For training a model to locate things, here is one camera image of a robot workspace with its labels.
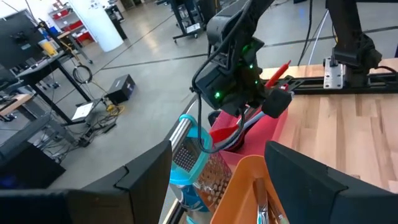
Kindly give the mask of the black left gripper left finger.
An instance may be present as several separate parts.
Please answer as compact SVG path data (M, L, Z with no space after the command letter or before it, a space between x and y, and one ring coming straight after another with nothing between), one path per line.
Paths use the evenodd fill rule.
M158 223L169 185L172 147L162 141L108 175L72 191L72 223Z

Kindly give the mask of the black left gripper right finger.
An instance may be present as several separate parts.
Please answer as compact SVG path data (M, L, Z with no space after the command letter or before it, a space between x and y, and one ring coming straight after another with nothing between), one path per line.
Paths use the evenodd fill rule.
M264 158L290 223L330 223L335 197L348 187L328 166L275 141L266 142Z

